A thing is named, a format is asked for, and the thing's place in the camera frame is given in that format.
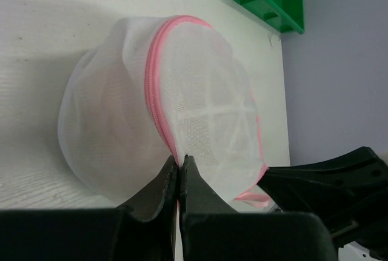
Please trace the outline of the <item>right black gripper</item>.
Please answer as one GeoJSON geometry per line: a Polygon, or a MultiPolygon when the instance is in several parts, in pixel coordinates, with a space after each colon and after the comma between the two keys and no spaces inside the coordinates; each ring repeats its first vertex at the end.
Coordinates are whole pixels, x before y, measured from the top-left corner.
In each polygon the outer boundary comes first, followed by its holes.
{"type": "Polygon", "coordinates": [[[271,167],[257,185],[285,212],[318,216],[335,248],[387,260],[387,156],[369,147],[315,164],[271,167]]]}

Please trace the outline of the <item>white mesh laundry bag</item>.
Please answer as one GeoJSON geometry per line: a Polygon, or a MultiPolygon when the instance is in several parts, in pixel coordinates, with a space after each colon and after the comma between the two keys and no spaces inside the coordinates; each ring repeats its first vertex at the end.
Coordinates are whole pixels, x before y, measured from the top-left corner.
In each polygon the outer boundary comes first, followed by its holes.
{"type": "Polygon", "coordinates": [[[182,15],[120,19],[67,83],[58,117],[64,158],[89,188],[123,202],[172,156],[195,158],[225,202],[270,203],[258,109],[225,38],[182,15]]]}

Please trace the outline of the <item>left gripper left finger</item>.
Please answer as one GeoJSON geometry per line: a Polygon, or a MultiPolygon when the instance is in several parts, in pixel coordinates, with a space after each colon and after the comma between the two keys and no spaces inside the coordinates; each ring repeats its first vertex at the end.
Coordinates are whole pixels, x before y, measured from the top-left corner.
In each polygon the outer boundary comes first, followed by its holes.
{"type": "Polygon", "coordinates": [[[169,156],[158,175],[133,197],[120,204],[137,222],[151,222],[158,217],[176,216],[178,166],[169,156]]]}

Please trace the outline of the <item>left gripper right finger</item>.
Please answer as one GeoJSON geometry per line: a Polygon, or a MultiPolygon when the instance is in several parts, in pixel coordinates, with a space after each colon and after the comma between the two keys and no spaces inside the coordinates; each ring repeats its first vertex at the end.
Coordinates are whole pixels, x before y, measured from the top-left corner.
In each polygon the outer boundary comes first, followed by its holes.
{"type": "Polygon", "coordinates": [[[195,158],[185,156],[179,171],[179,207],[182,213],[235,213],[201,177],[195,158]]]}

